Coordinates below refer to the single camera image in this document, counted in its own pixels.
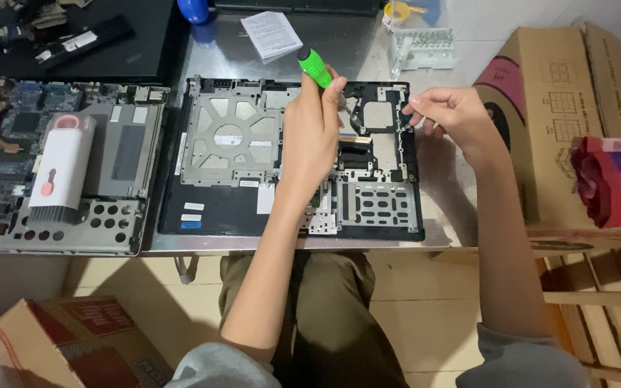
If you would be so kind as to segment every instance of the olive pants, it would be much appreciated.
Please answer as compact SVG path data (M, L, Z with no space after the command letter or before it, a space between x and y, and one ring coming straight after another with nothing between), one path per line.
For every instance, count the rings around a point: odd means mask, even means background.
M221 260L221 322L252 259ZM272 359L283 387L408 387L392 346L368 311L374 287L375 273L362 253L295 253Z

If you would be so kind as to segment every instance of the gray sleeve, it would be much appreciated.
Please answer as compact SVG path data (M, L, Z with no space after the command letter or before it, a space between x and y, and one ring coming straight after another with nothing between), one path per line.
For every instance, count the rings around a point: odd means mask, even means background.
M281 388L271 371L235 348L209 342L184 356L164 388Z
M586 388L584 369L552 338L520 338L478 324L482 365L457 378L457 388Z

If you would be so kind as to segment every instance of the white wall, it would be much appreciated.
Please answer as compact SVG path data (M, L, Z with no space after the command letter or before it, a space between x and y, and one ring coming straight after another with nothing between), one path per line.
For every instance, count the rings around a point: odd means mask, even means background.
M457 49L472 84L519 26L566 27L577 17L621 39L621 0L450 0Z
M58 296L67 266L65 256L0 255L0 315L22 298Z

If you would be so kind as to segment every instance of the folded towel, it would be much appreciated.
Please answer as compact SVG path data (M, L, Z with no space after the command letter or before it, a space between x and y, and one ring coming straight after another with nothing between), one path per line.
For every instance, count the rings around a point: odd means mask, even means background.
M621 226L621 139L586 136L571 154L578 192L599 228Z

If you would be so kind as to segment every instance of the blue label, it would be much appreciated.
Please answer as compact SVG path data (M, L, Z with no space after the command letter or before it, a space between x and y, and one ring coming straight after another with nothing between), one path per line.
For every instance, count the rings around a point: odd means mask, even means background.
M200 221L186 221L181 223L182 229L200 229Z

